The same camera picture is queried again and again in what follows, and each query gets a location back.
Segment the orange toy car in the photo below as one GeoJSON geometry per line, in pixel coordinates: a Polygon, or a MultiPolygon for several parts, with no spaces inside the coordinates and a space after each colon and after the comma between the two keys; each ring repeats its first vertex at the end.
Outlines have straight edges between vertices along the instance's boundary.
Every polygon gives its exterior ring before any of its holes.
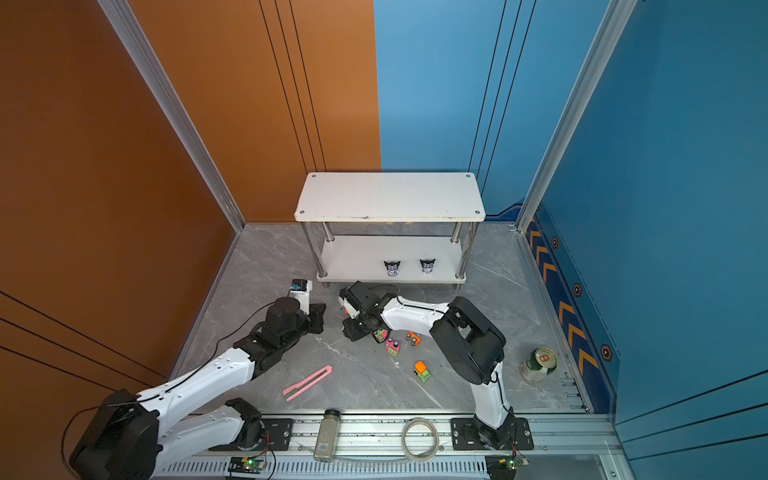
{"type": "Polygon", "coordinates": [[[405,340],[412,347],[418,347],[422,341],[422,337],[413,331],[408,331],[405,336],[405,340]]]}

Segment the black purple robot toy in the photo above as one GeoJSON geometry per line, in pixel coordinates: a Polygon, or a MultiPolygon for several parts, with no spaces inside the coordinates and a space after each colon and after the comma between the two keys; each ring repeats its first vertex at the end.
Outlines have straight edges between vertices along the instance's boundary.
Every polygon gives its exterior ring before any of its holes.
{"type": "Polygon", "coordinates": [[[431,275],[434,272],[436,259],[420,259],[419,260],[421,271],[423,274],[431,275]]]}

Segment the orange green toy truck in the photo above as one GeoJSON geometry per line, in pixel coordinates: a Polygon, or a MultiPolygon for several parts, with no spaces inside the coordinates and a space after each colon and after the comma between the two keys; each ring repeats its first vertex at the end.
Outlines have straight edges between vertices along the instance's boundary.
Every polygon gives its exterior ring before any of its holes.
{"type": "Polygon", "coordinates": [[[431,378],[430,371],[427,369],[426,364],[422,361],[418,361],[414,364],[414,373],[422,383],[426,383],[431,378]]]}

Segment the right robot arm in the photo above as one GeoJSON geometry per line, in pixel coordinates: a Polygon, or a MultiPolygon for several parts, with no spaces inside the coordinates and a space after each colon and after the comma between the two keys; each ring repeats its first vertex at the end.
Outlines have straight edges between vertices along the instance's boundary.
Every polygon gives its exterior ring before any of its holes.
{"type": "Polygon", "coordinates": [[[424,303],[400,295],[378,295],[361,282],[339,292],[347,318],[342,332],[351,341],[386,329],[435,341],[448,364],[470,384],[479,439],[491,449],[514,446],[516,418],[506,397],[503,361],[506,338],[467,298],[424,303]]]}

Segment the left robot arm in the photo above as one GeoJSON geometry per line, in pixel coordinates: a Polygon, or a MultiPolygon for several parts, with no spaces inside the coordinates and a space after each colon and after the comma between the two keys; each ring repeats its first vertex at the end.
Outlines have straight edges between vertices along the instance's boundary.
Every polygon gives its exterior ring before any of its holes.
{"type": "Polygon", "coordinates": [[[281,297],[265,319],[208,363],[162,385],[120,389],[93,407],[93,418],[64,463],[79,479],[149,479],[211,447],[245,440],[260,413],[237,398],[200,417],[194,411],[282,360],[307,334],[323,331],[326,306],[281,297]]]}

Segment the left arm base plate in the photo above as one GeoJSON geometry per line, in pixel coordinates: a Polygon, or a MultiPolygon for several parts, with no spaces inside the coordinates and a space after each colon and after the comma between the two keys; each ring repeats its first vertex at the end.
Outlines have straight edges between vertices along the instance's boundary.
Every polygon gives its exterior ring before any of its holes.
{"type": "Polygon", "coordinates": [[[287,451],[293,429],[290,418],[272,418],[247,421],[235,439],[225,445],[209,448],[212,452],[255,452],[265,450],[287,451]]]}

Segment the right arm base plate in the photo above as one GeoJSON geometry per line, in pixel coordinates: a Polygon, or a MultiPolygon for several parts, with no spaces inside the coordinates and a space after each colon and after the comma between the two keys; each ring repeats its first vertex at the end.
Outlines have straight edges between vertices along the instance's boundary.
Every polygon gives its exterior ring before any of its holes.
{"type": "Polygon", "coordinates": [[[535,448],[528,420],[508,415],[499,428],[477,418],[452,418],[451,439],[456,451],[532,451],[535,448]]]}

